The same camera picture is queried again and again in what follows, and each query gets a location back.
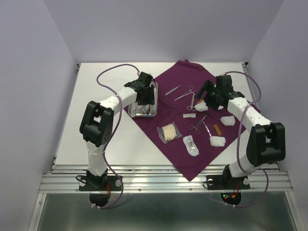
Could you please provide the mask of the long steel forceps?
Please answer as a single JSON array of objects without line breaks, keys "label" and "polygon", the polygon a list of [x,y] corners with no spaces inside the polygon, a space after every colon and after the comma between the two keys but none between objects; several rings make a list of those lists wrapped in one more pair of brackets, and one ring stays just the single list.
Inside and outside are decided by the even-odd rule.
[{"label": "long steel forceps", "polygon": [[181,99],[181,98],[183,98],[183,97],[185,97],[185,96],[187,96],[187,95],[189,95],[189,94],[194,94],[194,95],[196,95],[197,92],[198,92],[198,91],[194,90],[194,87],[193,87],[193,86],[189,86],[189,87],[188,87],[188,91],[187,91],[186,93],[184,93],[183,95],[179,96],[178,98],[176,98],[174,101],[179,100],[179,99]]}]

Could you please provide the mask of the straight steel scissors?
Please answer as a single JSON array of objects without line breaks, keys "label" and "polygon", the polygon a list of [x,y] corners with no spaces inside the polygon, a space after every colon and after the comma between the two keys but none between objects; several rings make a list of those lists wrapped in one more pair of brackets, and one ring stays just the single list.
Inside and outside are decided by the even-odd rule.
[{"label": "straight steel scissors", "polygon": [[137,106],[134,110],[133,110],[133,114],[136,115],[136,114],[139,114],[141,113],[143,110],[143,106]]}]

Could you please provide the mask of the small steel scissors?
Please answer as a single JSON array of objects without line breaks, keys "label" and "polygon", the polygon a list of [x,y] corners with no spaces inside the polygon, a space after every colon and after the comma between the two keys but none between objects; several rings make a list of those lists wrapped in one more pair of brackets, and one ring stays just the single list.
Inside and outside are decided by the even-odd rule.
[{"label": "small steel scissors", "polygon": [[147,111],[148,111],[148,105],[144,105],[141,114],[147,115],[148,114]]}]

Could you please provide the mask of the stainless steel instrument tray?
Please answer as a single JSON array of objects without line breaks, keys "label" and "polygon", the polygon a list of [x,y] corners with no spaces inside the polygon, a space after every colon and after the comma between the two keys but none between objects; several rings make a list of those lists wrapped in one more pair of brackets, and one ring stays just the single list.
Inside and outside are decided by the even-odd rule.
[{"label": "stainless steel instrument tray", "polygon": [[138,105],[137,102],[128,106],[128,114],[131,117],[154,117],[157,115],[158,108],[158,84],[151,83],[154,86],[154,104]]}]

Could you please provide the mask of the steel bandage scissors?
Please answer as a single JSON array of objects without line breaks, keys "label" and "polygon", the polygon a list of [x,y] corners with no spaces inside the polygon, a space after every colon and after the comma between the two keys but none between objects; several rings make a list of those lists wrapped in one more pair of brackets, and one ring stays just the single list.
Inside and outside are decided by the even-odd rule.
[{"label": "steel bandage scissors", "polygon": [[191,100],[191,104],[189,106],[187,106],[187,110],[189,111],[196,111],[196,108],[194,107],[194,99],[195,99],[195,94],[192,94],[192,100]]}]

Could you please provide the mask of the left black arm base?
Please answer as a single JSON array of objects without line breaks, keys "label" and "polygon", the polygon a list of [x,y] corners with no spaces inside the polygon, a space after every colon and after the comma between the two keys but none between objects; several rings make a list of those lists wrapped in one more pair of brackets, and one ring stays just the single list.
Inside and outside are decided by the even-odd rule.
[{"label": "left black arm base", "polygon": [[122,188],[120,179],[117,176],[109,175],[108,170],[102,176],[95,176],[87,170],[86,175],[77,175],[76,180],[79,182],[79,190],[82,192],[119,192]]}]

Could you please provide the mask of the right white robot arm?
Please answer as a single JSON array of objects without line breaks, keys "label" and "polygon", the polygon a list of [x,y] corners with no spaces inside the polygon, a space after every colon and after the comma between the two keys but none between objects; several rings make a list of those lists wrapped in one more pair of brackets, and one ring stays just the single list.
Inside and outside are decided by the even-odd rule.
[{"label": "right white robot arm", "polygon": [[241,92],[235,91],[229,73],[217,76],[215,83],[205,81],[197,93],[197,98],[201,97],[209,108],[217,110],[223,106],[239,120],[239,128],[249,132],[245,155],[225,166],[221,175],[207,176],[205,183],[209,190],[228,190],[237,186],[248,189],[248,175],[259,166],[285,159],[284,125],[263,117]]}]

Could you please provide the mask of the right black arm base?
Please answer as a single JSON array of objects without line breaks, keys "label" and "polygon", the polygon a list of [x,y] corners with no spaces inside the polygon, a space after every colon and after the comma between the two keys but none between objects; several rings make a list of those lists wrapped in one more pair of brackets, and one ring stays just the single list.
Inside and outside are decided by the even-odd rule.
[{"label": "right black arm base", "polygon": [[207,175],[203,187],[208,190],[249,190],[250,184],[248,177],[234,178],[231,176],[229,167],[226,166],[220,175]]}]

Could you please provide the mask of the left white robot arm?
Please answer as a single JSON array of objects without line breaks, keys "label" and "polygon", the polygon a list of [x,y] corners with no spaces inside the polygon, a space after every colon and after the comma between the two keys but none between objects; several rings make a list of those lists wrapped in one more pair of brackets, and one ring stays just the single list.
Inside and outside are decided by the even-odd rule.
[{"label": "left white robot arm", "polygon": [[85,176],[77,176],[81,191],[103,191],[108,185],[108,165],[105,150],[113,137],[114,116],[122,116],[124,107],[138,103],[154,105],[155,83],[150,74],[140,72],[139,77],[128,82],[114,95],[100,102],[87,104],[79,132],[86,142],[89,165]]}]

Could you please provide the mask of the purple surgical drape cloth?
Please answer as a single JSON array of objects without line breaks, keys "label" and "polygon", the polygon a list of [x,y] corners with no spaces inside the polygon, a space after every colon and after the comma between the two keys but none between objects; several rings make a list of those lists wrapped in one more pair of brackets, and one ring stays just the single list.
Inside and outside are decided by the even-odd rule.
[{"label": "purple surgical drape cloth", "polygon": [[[242,131],[238,136],[239,126],[225,126],[220,118],[228,116],[226,109],[208,109],[196,112],[196,118],[183,118],[187,114],[187,106],[191,104],[192,95],[189,94],[174,101],[193,86],[198,91],[206,80],[215,81],[215,77],[232,71],[232,84],[236,91],[241,91],[248,100],[251,95],[245,76],[241,74],[241,63],[192,63],[177,61],[175,63],[137,63],[137,67],[152,74],[158,84],[158,109],[154,117],[123,117],[125,137],[120,160],[124,165],[173,165],[187,181],[192,181],[210,164],[227,165],[236,160],[236,142],[241,142],[241,152],[244,153],[248,141],[248,132]],[[165,93],[181,85],[171,94]],[[214,128],[217,124],[222,132],[221,137],[226,138],[224,147],[214,147],[210,144],[210,136],[202,123],[199,126],[200,134],[189,130],[189,125],[195,126],[205,115],[204,122],[212,136],[219,136]],[[199,155],[190,156],[182,138],[164,144],[157,133],[157,127],[163,127],[175,122],[183,137],[192,135]]]}]

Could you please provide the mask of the white gauze pad centre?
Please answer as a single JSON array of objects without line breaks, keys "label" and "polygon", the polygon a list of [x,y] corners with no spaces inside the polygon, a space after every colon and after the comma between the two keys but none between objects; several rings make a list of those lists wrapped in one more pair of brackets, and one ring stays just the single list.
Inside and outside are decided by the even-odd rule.
[{"label": "white gauze pad centre", "polygon": [[194,107],[198,112],[204,112],[208,110],[208,107],[205,102],[197,103]]}]

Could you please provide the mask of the white gauze pad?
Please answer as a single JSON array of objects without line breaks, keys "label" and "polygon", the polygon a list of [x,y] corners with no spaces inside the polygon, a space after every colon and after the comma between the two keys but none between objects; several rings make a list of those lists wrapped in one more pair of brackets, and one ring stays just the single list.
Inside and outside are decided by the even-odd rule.
[{"label": "white gauze pad", "polygon": [[226,138],[221,136],[211,136],[210,144],[214,147],[224,147],[226,144]]},{"label": "white gauze pad", "polygon": [[197,103],[194,107],[198,112],[204,112],[208,110],[208,107],[205,102]]},{"label": "white gauze pad", "polygon": [[225,126],[234,126],[235,125],[235,117],[234,116],[223,116],[220,118],[221,122]]}]

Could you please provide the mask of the small white gauze roll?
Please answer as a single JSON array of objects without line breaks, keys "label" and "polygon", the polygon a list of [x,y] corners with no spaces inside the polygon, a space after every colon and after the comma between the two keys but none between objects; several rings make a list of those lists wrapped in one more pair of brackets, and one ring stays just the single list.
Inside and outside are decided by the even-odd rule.
[{"label": "small white gauze roll", "polygon": [[196,118],[196,113],[183,114],[183,118]]}]

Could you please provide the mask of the white gauze pad right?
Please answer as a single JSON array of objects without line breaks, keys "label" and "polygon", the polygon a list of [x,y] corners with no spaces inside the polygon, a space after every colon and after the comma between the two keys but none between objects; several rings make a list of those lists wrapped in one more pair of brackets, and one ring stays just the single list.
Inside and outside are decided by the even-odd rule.
[{"label": "white gauze pad right", "polygon": [[234,126],[235,125],[235,117],[234,116],[223,116],[220,118],[221,122],[225,126]]}]

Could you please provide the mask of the lower orange adhesive strip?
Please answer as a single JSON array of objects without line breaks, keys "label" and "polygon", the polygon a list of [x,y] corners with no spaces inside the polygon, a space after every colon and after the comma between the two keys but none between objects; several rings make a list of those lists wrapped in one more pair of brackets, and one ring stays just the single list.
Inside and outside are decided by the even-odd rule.
[{"label": "lower orange adhesive strip", "polygon": [[217,134],[218,134],[219,136],[221,136],[221,135],[222,135],[222,132],[221,132],[221,130],[219,129],[219,127],[218,127],[217,124],[214,125],[214,128],[215,128]]}]

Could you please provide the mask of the steel hemostat clamp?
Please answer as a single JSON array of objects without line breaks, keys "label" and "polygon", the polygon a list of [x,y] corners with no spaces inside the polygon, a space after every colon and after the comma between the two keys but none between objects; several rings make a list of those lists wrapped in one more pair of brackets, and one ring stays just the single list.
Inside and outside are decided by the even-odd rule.
[{"label": "steel hemostat clamp", "polygon": [[200,130],[199,130],[199,126],[203,123],[204,119],[207,117],[207,115],[205,115],[195,126],[193,125],[189,125],[188,129],[189,130],[195,130],[195,134],[200,134]]}]

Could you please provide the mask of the bagged beige gloves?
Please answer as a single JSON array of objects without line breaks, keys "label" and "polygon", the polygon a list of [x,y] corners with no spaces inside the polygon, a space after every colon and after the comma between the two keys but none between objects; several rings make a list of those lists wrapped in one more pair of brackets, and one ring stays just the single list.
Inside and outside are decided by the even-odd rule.
[{"label": "bagged beige gloves", "polygon": [[168,125],[165,125],[163,127],[157,127],[156,128],[158,136],[160,140],[167,144],[170,141],[173,141],[175,139],[181,138],[182,134],[180,133],[178,127],[176,126],[175,122],[172,122]]}]

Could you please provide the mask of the white gauze pad lower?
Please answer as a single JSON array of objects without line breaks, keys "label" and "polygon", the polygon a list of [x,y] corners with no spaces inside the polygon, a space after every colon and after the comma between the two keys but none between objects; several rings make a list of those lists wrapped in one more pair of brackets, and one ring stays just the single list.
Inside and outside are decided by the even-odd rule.
[{"label": "white gauze pad lower", "polygon": [[211,136],[210,144],[214,147],[224,147],[226,144],[226,138],[221,136]]}]

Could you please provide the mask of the clear suture packet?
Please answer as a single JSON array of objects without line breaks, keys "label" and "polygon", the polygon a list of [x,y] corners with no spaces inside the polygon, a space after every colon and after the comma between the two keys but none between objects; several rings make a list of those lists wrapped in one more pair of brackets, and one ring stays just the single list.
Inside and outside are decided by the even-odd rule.
[{"label": "clear suture packet", "polygon": [[195,157],[199,155],[199,150],[194,143],[192,135],[183,137],[183,143],[185,144],[187,152],[190,156]]}]

